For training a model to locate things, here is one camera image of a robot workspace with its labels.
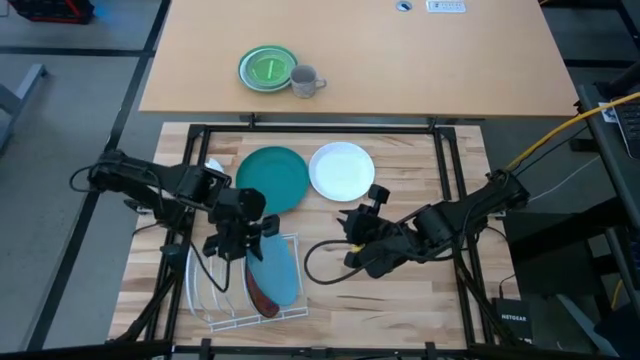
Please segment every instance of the wooden table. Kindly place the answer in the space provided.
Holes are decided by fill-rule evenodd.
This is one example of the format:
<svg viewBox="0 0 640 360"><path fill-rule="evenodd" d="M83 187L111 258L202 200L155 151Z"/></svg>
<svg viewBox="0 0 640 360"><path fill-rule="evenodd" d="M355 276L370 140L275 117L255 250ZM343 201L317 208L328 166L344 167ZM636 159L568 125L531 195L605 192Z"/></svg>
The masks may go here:
<svg viewBox="0 0 640 360"><path fill-rule="evenodd" d="M165 23L140 110L205 113L572 116L577 95L537 0L466 0L464 14L396 0L182 0ZM290 49L328 87L261 94L238 62Z"/></svg>
<svg viewBox="0 0 640 360"><path fill-rule="evenodd" d="M187 123L165 123L154 162L180 163L188 128ZM456 127L456 131L465 184L471 192L486 183L484 174L489 170L482 135L480 128L475 126ZM309 161L312 154L328 142L356 143L372 156L376 183L391 190L389 203L381 211L381 216L391 220L443 197L434 141L428 135L227 132L211 136L208 157L217 159L232 176L246 156L264 146L286 146ZM448 147L445 147L445 160L452 163ZM449 178L455 197L453 171ZM304 256L309 247L320 240L344 238L335 220L340 216L338 210L355 208L361 201L365 199L351 203L332 202L310 187L294 211L281 215L281 231L299 234L299 254ZM152 222L151 217L143 216L138 226ZM491 225L502 229L497 221L491 221ZM214 231L206 214L199 212L192 236L196 247L201 248L205 237ZM164 229L153 228L134 237L110 337L124 332L150 299L160 261L158 248L163 244L164 234ZM499 282L514 273L509 247L497 233L486 230L481 234L478 248L487 295L496 296ZM349 269L342 266L342 259L347 249L340 246L321 248L312 257L311 271L323 279L346 273ZM238 273L235 274L235 281L238 281ZM466 348L450 261L423 265L409 262L377 280L364 272L331 286L305 280L304 287L310 310L308 317L213 335L204 323L189 313L183 294L175 341L178 345L199 345L202 338L212 338L214 346L401 349L420 349L424 348L425 342L435 342L439 349ZM515 278L505 282L504 290L507 297L518 297ZM476 338L481 341L479 312L473 300L471 309ZM164 332L166 307L161 314L160 336Z"/></svg>

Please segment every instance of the yellow cable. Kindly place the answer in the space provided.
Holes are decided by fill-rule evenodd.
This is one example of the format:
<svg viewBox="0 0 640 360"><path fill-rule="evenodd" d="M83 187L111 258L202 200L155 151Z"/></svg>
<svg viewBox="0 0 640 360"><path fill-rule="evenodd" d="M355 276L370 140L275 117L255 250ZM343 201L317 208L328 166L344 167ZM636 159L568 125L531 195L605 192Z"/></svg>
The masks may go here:
<svg viewBox="0 0 640 360"><path fill-rule="evenodd" d="M611 299L611 310L616 309L618 297L620 296L620 289L622 289L622 279L618 280L618 285L616 285L616 289L613 291L613 299Z"/></svg>
<svg viewBox="0 0 640 360"><path fill-rule="evenodd" d="M631 101L633 99L637 99L638 97L640 97L640 92L637 93L633 93L629 96L625 96L621 99L618 99L616 101L612 101L608 104L602 105L602 106L598 106L597 108L593 109L593 110L589 110L587 112L584 112L576 117L574 117L571 120L568 120L567 122L564 122L562 125L558 126L557 128L551 130L547 135L545 135L544 137L542 137L542 139L538 140L535 144L531 145L527 150L525 150L522 154L518 155L518 157L516 157L511 163L509 163L509 165L507 165L506 169L509 171L512 171L513 169L516 168L516 166L518 166L518 164L520 164L524 159L528 158L529 156L531 156L531 154L533 154L534 151L536 151L540 146L542 146L544 143L546 143L547 141L549 141L549 139L551 139L552 137L556 136L559 132L561 132L562 130L568 128L569 126L577 123L578 121L588 118L589 116L596 114L604 109L608 109L610 107L614 107L617 105L620 105L622 103L625 103L627 101Z"/></svg>

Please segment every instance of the black bracket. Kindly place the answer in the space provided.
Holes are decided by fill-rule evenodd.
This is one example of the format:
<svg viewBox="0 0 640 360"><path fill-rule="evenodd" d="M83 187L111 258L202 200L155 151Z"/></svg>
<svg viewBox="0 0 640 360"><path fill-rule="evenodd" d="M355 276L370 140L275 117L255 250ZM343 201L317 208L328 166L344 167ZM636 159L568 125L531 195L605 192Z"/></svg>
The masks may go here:
<svg viewBox="0 0 640 360"><path fill-rule="evenodd" d="M249 115L240 115L240 122L249 123L250 129L253 129L258 121L260 121L260 116L256 115L255 113L251 113Z"/></svg>
<svg viewBox="0 0 640 360"><path fill-rule="evenodd" d="M433 131L436 128L436 124L438 123L438 118L437 117L428 117L427 118L427 133L429 134L433 134Z"/></svg>
<svg viewBox="0 0 640 360"><path fill-rule="evenodd" d="M450 126L439 126L438 131L440 132L440 134L442 134L442 136L444 136L445 139L447 139L447 141L449 141L449 144L453 145L458 142L455 128Z"/></svg>
<svg viewBox="0 0 640 360"><path fill-rule="evenodd" d="M204 124L193 124L189 126L189 132L187 133L187 138L189 141L200 136L204 130L207 128L207 125Z"/></svg>
<svg viewBox="0 0 640 360"><path fill-rule="evenodd" d="M312 359L328 359L329 349L325 347L312 347L309 351L309 357Z"/></svg>
<svg viewBox="0 0 640 360"><path fill-rule="evenodd" d="M213 360L214 354L209 352L211 348L211 339L202 339L200 342L200 352L198 353L198 360Z"/></svg>
<svg viewBox="0 0 640 360"><path fill-rule="evenodd" d="M432 343L432 342L426 342L424 343L424 347L425 347L425 351L426 351L426 358L423 358L425 360L436 360L438 359L438 353L436 352L436 344Z"/></svg>

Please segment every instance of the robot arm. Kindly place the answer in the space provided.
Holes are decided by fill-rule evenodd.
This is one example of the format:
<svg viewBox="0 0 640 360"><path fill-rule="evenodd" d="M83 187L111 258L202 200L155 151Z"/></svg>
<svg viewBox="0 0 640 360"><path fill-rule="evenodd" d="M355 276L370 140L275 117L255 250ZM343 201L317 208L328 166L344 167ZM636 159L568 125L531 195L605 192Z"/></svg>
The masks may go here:
<svg viewBox="0 0 640 360"><path fill-rule="evenodd" d="M408 260L437 260L467 234L482 231L488 214L524 206L529 193L514 176L496 171L488 175L482 189L465 199L426 205L397 222L378 217L380 205L389 197L387 189L373 185L369 197L374 200L373 206L342 211L347 219L338 221L347 241L357 246L356 251L347 253L344 264L350 268L368 264L365 270L369 276L379 278ZM409 221L415 230L409 227Z"/></svg>
<svg viewBox="0 0 640 360"><path fill-rule="evenodd" d="M122 192L153 211L163 226L183 230L185 214L194 209L207 212L217 234L207 238L203 253L218 254L228 261L251 250L259 259L260 236L278 232L279 219L261 217L266 200L255 189L232 189L231 177L193 165L162 166L128 157L122 151L108 151L89 169L92 190ZM172 198L164 198L162 192Z"/></svg>

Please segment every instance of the gray floor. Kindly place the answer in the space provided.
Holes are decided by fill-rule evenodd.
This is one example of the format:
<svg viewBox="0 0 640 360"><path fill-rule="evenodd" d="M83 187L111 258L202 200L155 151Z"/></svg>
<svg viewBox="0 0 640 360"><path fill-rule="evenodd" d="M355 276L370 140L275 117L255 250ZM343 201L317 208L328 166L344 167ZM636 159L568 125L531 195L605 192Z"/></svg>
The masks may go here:
<svg viewBox="0 0 640 360"><path fill-rule="evenodd" d="M159 2L94 0L98 18L88 26L30 23L11 14L0 18L0 46L141 49ZM640 20L640 6L629 2L632 16ZM614 12L545 9L545 15L567 58L638 58L638 51ZM0 82L9 88L17 87L33 63L45 64L51 74L36 89L0 158L0 273L5 275L0 279L0 288L4 289L0 296L0 352L15 351L25 345L82 201L81 194L68 188L68 177L75 169L95 161L101 151L136 62L134 58L0 55ZM570 72L574 82L580 84L611 79L619 71L570 69ZM133 109L137 108L140 95L141 91ZM206 115L145 115L134 110L119 147L129 155L151 159L164 121L233 120ZM490 164L498 168L558 121L488 119L481 124ZM523 181L532 194L541 193L592 156L561 148L527 172ZM612 191L602 164L597 161L553 196L532 203L527 211L579 211L609 197ZM47 347L104 341L135 225L135 216L123 207L121 200L114 194L100 198ZM532 294L525 297L532 301L533 313L539 320L534 330L541 346L590 350L588 341L559 304Z"/></svg>

